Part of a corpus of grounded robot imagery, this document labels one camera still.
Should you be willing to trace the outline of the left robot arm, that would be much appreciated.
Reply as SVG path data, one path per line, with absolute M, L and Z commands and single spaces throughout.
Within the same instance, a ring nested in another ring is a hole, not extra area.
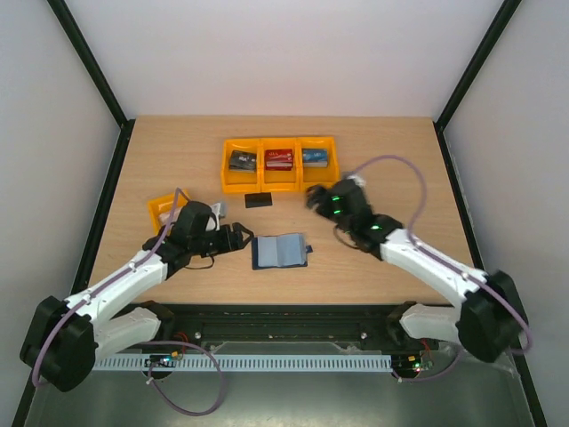
M 254 234 L 243 224 L 221 224 L 223 205 L 188 201 L 173 208 L 158 234 L 121 269 L 60 300 L 36 307 L 20 350 L 36 387 L 70 391 L 95 363 L 158 335 L 166 318 L 153 307 L 121 310 L 137 296 L 188 268 L 193 257 L 214 259 L 244 249 Z

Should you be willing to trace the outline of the blue leather card holder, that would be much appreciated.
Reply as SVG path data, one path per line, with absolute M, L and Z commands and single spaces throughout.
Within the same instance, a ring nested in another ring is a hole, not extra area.
M 258 236 L 252 240 L 252 269 L 287 269 L 308 266 L 313 252 L 305 236 L 289 233 L 279 236 Z

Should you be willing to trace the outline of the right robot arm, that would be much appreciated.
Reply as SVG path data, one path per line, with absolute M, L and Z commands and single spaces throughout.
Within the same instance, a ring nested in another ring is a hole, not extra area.
M 353 246 L 404 270 L 441 294 L 446 307 L 415 303 L 388 326 L 389 341 L 404 349 L 419 338 L 454 342 L 493 363 L 527 333 L 527 316 L 513 278 L 502 270 L 471 268 L 421 241 L 401 222 L 374 213 L 353 179 L 306 191 L 306 205 L 349 235 Z

